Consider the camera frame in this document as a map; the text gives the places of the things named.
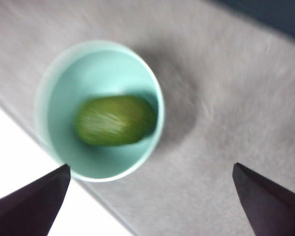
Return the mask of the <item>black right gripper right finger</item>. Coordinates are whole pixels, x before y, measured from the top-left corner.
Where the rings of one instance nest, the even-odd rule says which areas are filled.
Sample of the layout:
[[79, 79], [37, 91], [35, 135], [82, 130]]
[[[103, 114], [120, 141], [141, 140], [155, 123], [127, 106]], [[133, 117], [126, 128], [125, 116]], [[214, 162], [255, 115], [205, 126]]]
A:
[[235, 163], [233, 181], [256, 236], [295, 236], [295, 193]]

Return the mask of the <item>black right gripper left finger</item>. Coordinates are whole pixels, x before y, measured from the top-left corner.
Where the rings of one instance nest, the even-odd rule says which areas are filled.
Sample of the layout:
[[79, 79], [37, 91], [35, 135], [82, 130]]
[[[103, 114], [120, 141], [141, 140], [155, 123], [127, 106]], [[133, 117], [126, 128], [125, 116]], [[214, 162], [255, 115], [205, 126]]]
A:
[[0, 198], [0, 236], [46, 236], [62, 206], [70, 168], [62, 165]]

